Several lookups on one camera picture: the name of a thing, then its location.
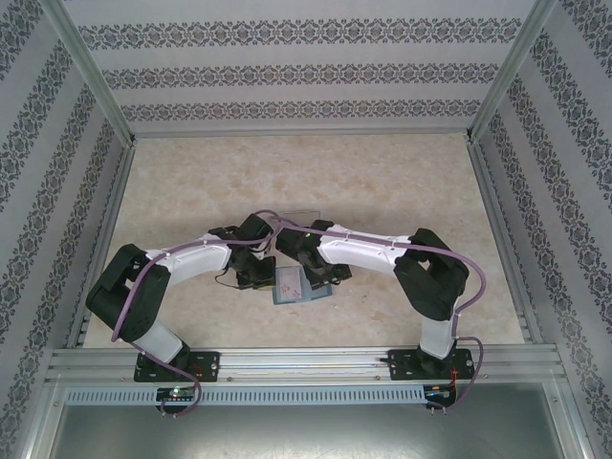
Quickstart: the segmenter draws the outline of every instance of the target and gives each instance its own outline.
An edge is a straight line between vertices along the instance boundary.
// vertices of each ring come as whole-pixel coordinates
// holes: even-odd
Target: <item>black wire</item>
[[[214,281],[219,284],[219,285],[223,285],[224,287],[230,287],[231,289],[236,289],[236,290],[240,290],[238,287],[236,287],[235,285],[230,285],[230,284],[224,284],[223,282],[219,282],[219,277],[222,277],[224,275],[226,275],[228,273],[228,271],[230,270],[230,268],[225,268],[223,270],[222,273],[217,274],[214,276]]]

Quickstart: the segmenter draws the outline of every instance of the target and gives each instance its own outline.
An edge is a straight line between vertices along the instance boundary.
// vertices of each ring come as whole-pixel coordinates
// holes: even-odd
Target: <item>perforated metal strip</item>
[[[73,388],[68,405],[152,405],[153,387]],[[325,386],[325,387],[205,387],[200,404],[204,405],[321,405],[321,404],[422,404],[421,385]],[[172,404],[189,404],[173,402]]]

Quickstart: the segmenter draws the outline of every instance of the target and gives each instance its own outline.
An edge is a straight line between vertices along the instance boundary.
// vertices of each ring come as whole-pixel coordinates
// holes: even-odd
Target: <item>robotic arm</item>
[[[346,237],[316,235],[285,229],[277,237],[276,248],[300,261],[309,279],[313,277],[311,260],[324,262],[338,271],[338,266],[353,265],[379,273],[394,275],[404,289],[412,307],[422,318],[420,347],[436,359],[447,357],[454,338],[452,336],[452,315],[469,276],[468,268],[459,260],[426,251],[399,249],[394,245],[382,246],[381,241],[393,241],[393,244],[405,243],[429,246],[449,250],[433,231],[419,229],[413,236],[380,236],[364,232],[355,232],[332,222],[316,220],[311,229],[328,230],[345,234]],[[349,239],[349,235],[362,236],[363,239]],[[293,242],[297,251],[288,250]],[[304,253],[316,253],[304,256]]]
[[[284,228],[276,236],[275,246],[304,267],[314,289],[350,278],[348,265],[395,275],[409,302],[423,316],[421,351],[434,361],[448,357],[455,342],[452,315],[469,271],[450,256],[395,247],[405,243],[448,250],[432,231],[419,229],[413,236],[389,237],[354,232],[324,220],[316,220],[309,230]],[[321,231],[340,235],[317,234]],[[272,235],[273,229],[252,214],[240,227],[212,229],[199,239],[202,245],[161,258],[150,267],[133,294],[119,337],[162,362],[185,369],[188,346],[157,320],[165,290],[202,273],[229,268],[236,271],[241,289],[274,285],[275,258],[265,256],[259,245],[244,243]],[[388,241],[393,241],[390,247],[381,245]],[[88,294],[87,307],[115,329],[131,284],[145,265],[166,252],[142,251],[132,244],[123,246]]]

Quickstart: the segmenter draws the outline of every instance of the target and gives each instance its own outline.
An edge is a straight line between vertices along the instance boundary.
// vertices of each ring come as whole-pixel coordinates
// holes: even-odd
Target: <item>gray metal surface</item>
[[[563,457],[540,384],[480,385],[448,416],[418,406],[66,406],[57,459]]]
[[[253,136],[380,136],[391,134],[451,134],[464,132],[457,127],[377,127],[377,128],[326,128],[326,129],[228,129],[223,131],[155,131],[141,132],[137,139],[171,139],[175,137],[253,137]]]

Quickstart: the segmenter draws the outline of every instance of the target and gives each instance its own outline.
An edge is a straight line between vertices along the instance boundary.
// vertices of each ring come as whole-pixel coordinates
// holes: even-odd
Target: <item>aluminum rail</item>
[[[471,350],[478,359],[476,346]],[[393,382],[386,363],[389,349],[347,347],[296,349],[210,349],[221,353],[218,381],[208,385],[343,385],[424,384],[445,381]],[[137,352],[132,349],[55,350],[45,384],[50,386],[143,386],[134,382]],[[554,344],[486,345],[477,383],[549,383],[565,380]],[[169,383],[151,383],[171,386]]]

